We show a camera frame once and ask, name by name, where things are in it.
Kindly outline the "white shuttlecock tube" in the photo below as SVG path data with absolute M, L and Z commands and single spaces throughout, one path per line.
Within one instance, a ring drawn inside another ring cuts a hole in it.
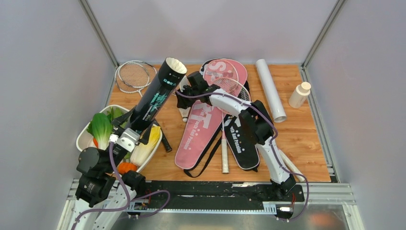
M 266 100 L 271 110 L 271 115 L 275 123 L 281 123 L 287 120 L 282 101 L 279 97 L 275 82 L 272 78 L 270 69 L 265 59 L 259 59 L 255 66 L 262 84 Z

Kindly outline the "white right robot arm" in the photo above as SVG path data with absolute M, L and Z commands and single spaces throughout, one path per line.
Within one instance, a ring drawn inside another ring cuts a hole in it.
M 290 197 L 296 181 L 280 156 L 275 142 L 278 133 L 264 104 L 259 100 L 251 102 L 239 98 L 239 95 L 246 96 L 248 93 L 244 85 L 232 78 L 220 77 L 209 85 L 199 72 L 195 72 L 189 75 L 187 80 L 190 84 L 185 86 L 183 91 L 176 90 L 176 94 L 181 97 L 180 106 L 185 107 L 200 101 L 236 117 L 244 136 L 255 145 L 265 160 L 274 196 L 278 200 Z

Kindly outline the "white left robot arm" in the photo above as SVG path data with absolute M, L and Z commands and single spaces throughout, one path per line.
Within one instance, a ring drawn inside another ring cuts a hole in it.
M 110 230 L 133 198 L 146 194 L 145 177 L 135 170 L 119 174 L 124 156 L 146 144 L 157 110 L 133 110 L 117 118 L 96 113 L 88 127 L 98 142 L 79 154 L 81 173 L 75 193 L 73 230 Z

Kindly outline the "black shuttlecock tube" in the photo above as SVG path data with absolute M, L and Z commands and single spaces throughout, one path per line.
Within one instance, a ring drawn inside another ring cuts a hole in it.
M 173 71 L 164 61 L 135 108 L 137 110 L 151 108 L 159 113 L 184 76 Z

